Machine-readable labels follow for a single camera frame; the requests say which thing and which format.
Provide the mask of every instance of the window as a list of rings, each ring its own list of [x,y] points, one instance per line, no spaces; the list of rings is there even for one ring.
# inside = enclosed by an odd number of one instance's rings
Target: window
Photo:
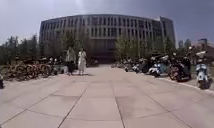
[[[90,21],[90,18],[88,18],[88,25],[90,25],[91,24],[91,21]]]
[[[122,30],[121,30],[121,28],[119,28],[119,35],[121,35],[122,34]]]
[[[102,25],[102,18],[99,19],[99,25]]]
[[[92,25],[98,25],[98,18],[97,17],[92,17],[91,23],[92,23]]]
[[[108,26],[109,26],[109,25],[110,25],[110,18],[108,18],[108,21],[107,21],[107,22],[108,22],[107,24],[108,24]]]
[[[82,25],[82,19],[80,18],[80,23],[79,23],[80,25]]]
[[[113,18],[111,18],[111,26],[113,26]]]
[[[150,38],[152,38],[152,32],[150,32]]]
[[[94,36],[94,28],[91,28],[91,36]]]
[[[130,29],[127,30],[128,36],[130,36]]]
[[[103,25],[106,25],[106,18],[103,19]]]
[[[144,28],[144,22],[142,20],[138,21],[139,28]]]
[[[116,26],[116,18],[114,18],[114,26]]]
[[[98,29],[95,28],[95,36],[97,36],[97,35],[98,35]]]
[[[99,28],[99,36],[102,36],[102,28]]]
[[[139,35],[140,35],[140,39],[142,38],[142,33],[141,30],[139,30]]]
[[[116,34],[116,28],[112,28],[111,29],[111,34],[112,34],[113,37],[116,37],[116,35],[117,35]]]
[[[70,23],[71,23],[71,20],[68,19],[68,24],[67,24],[68,27],[70,27]]]
[[[149,29],[151,29],[151,23],[148,23],[148,25],[149,25]]]
[[[143,31],[143,39],[145,39],[145,31]]]
[[[133,29],[132,29],[132,32],[131,32],[131,34],[132,34],[131,36],[133,37],[133,36],[134,36],[134,31],[133,31]]]
[[[130,26],[130,20],[127,19],[127,27],[129,27],[129,26]]]
[[[126,26],[126,20],[123,19],[123,26],[125,27]]]
[[[64,20],[63,27],[65,28],[67,20]]]
[[[59,22],[57,22],[56,28],[59,28]]]
[[[137,32],[137,30],[135,30],[135,37],[138,37],[138,32]]]
[[[77,26],[77,19],[75,19],[75,21],[74,21],[74,25],[75,25],[75,26]]]
[[[147,21],[145,22],[145,26],[146,26],[146,29],[147,29]]]
[[[135,24],[135,27],[137,27],[137,20],[134,20],[134,22],[135,22],[135,23],[134,23],[134,24]]]
[[[87,34],[88,34],[88,35],[90,34],[89,29],[87,29]]]
[[[120,19],[120,17],[118,19],[118,25],[121,26],[121,19]]]
[[[106,28],[103,29],[103,36],[106,36]]]
[[[148,32],[146,32],[146,37],[149,38]]]
[[[133,19],[131,20],[131,27],[133,27]]]
[[[83,26],[85,26],[85,21],[84,21],[84,19],[82,20],[82,24],[83,24]]]
[[[108,28],[108,36],[110,36],[110,28]]]
[[[72,19],[71,20],[71,25],[70,25],[71,27],[73,27],[74,26],[74,20]]]

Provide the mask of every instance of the tree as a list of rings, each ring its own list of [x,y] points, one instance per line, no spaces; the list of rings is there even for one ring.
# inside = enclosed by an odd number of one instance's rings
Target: tree
[[[189,51],[189,47],[191,46],[191,40],[190,39],[187,39],[184,43],[184,49],[185,49],[185,52],[187,53]]]
[[[116,56],[118,59],[128,57],[127,51],[129,50],[130,46],[128,40],[124,36],[119,37],[115,45],[116,45]]]
[[[180,55],[185,55],[184,43],[182,40],[179,41],[179,48],[177,49]]]
[[[171,40],[168,37],[165,39],[164,44],[165,44],[165,53],[171,55],[175,49]]]
[[[63,35],[61,42],[63,50],[68,50],[69,47],[76,47],[77,45],[75,34],[69,31],[67,31],[66,34]]]

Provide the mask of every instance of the building facade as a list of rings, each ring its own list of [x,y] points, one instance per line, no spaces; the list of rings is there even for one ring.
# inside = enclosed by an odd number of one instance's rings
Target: building facade
[[[139,50],[148,48],[162,51],[166,37],[175,43],[173,22],[170,19],[160,17],[154,20],[111,14],[75,15],[42,21],[39,40],[48,47],[47,42],[57,41],[67,31],[74,33],[78,39],[81,33],[86,33],[94,56],[99,59],[114,58],[115,42],[122,36],[138,43]]]

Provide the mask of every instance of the stone tile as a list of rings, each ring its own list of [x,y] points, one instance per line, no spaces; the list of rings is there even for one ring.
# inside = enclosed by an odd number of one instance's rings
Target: stone tile
[[[113,87],[116,97],[131,97],[131,96],[143,96],[143,92],[136,87]]]
[[[154,94],[151,97],[169,111],[194,104],[192,101],[182,98],[173,92]]]
[[[50,96],[29,108],[37,113],[65,117],[79,97]]]
[[[87,87],[88,84],[86,84],[85,82],[73,83],[70,86],[60,89],[58,92],[54,93],[54,95],[81,96]]]
[[[82,97],[91,97],[91,98],[114,97],[114,94],[110,86],[103,87],[91,86],[88,89],[86,89]]]
[[[41,93],[41,92],[32,92],[29,94],[25,94],[23,96],[19,96],[16,99],[12,100],[11,103],[21,107],[21,108],[29,108],[35,103],[41,101],[42,99],[46,98],[50,94]]]
[[[10,103],[4,103],[0,105],[0,124],[8,121],[17,114],[24,111],[24,109],[16,107]]]
[[[155,85],[154,83],[144,82],[142,85],[138,85],[138,87],[146,94],[152,95],[163,92],[174,91],[175,87],[172,85]]]
[[[114,98],[81,98],[68,118],[81,120],[120,120]]]
[[[112,86],[119,86],[119,87],[128,87],[128,86],[133,86],[130,82],[112,82]]]
[[[146,118],[124,120],[125,128],[188,128],[173,115],[166,113]]]
[[[197,102],[197,104],[200,104],[201,106],[210,109],[211,111],[214,111],[214,98],[213,97],[207,97],[204,100],[201,100]]]
[[[140,118],[166,112],[166,110],[146,96],[117,98],[123,119]]]
[[[57,128],[63,119],[25,111],[5,123],[2,128]]]
[[[200,100],[203,100],[203,99],[209,97],[206,93],[203,93],[200,90],[190,89],[190,88],[189,89],[179,89],[178,91],[175,91],[175,93],[181,97],[192,100],[194,102],[198,102]]]
[[[214,128],[214,111],[198,104],[174,111],[173,114],[192,128]]]
[[[122,121],[82,121],[66,119],[60,128],[123,128]]]

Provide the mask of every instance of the bicycle wheel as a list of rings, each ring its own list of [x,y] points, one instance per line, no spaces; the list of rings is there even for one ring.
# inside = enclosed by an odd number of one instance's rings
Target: bicycle wheel
[[[33,65],[33,72],[35,73],[34,78],[37,78],[39,76],[39,72],[36,65]]]
[[[16,79],[18,81],[23,81],[27,79],[27,71],[24,66],[17,66],[15,72],[16,72]]]
[[[50,69],[48,65],[41,66],[41,74],[44,78],[47,78],[50,75]]]
[[[26,72],[27,72],[27,77],[29,79],[35,78],[35,72],[33,70],[33,66],[32,65],[27,65],[26,66]]]
[[[3,67],[0,69],[0,73],[3,76],[4,80],[9,80],[12,76],[11,70],[9,67]]]

